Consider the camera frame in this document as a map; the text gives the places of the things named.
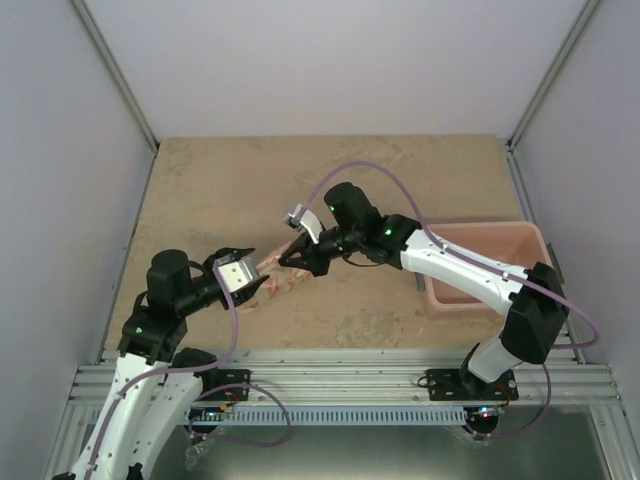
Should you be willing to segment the floral mesh laundry bag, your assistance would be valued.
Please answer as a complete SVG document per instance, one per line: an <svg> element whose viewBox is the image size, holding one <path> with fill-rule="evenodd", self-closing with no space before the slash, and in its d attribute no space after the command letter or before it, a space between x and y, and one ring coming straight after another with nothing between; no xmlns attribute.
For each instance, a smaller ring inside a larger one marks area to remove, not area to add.
<svg viewBox="0 0 640 480"><path fill-rule="evenodd" d="M266 295L257 307L239 312L255 311L271 303L273 300L289 293L306 280L312 278L309 272L286 268L279 265L278 260L283 251L291 244L289 241L267 255L259 264L258 271L262 276L267 276L268 280L263 284L266 288Z"/></svg>

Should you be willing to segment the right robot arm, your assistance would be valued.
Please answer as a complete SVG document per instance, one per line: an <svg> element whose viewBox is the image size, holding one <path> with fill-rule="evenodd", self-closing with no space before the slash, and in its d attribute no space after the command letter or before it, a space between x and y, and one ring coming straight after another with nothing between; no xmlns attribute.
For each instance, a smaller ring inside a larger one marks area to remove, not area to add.
<svg viewBox="0 0 640 480"><path fill-rule="evenodd" d="M458 370L460 390L470 399L485 397L514 367L546 361L569 315L552 267L541 262L531 268L502 266L414 219L380 214L350 182L332 187L324 201L336 222L331 229L302 204L286 213L284 223L300 235L281 255L280 265L319 277L332 260L361 253L375 264L446 283L503 315L501 332L474 346Z"/></svg>

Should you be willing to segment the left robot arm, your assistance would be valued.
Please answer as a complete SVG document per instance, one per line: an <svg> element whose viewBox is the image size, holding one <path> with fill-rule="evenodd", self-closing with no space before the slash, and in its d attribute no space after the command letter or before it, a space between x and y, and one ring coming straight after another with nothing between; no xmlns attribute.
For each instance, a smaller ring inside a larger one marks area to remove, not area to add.
<svg viewBox="0 0 640 480"><path fill-rule="evenodd" d="M226 362L179 347L189 316L221 304L239 336L237 306L251 299L265 276L252 249L225 247L197 263L176 249L157 253L122 328L114 377L96 426L64 479L147 479L187 408L218 390Z"/></svg>

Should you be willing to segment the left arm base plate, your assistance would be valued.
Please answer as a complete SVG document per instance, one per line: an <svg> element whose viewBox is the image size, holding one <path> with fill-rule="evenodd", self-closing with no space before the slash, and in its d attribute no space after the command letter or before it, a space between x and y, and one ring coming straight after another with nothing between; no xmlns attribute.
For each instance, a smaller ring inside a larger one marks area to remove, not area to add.
<svg viewBox="0 0 640 480"><path fill-rule="evenodd" d="M197 377L203 382L198 401L237 403L248 399L248 389L244 384L251 381L249 369L212 369L197 374Z"/></svg>

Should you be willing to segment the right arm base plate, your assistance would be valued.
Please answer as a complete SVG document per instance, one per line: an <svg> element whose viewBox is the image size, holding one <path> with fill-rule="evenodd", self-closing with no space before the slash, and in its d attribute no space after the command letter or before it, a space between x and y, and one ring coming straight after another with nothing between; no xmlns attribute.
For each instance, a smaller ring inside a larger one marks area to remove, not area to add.
<svg viewBox="0 0 640 480"><path fill-rule="evenodd" d="M462 374L455 368L431 368L418 380L418 385L428 390L429 399L442 401L512 401L519 399L515 375L507 370L490 383L475 376Z"/></svg>

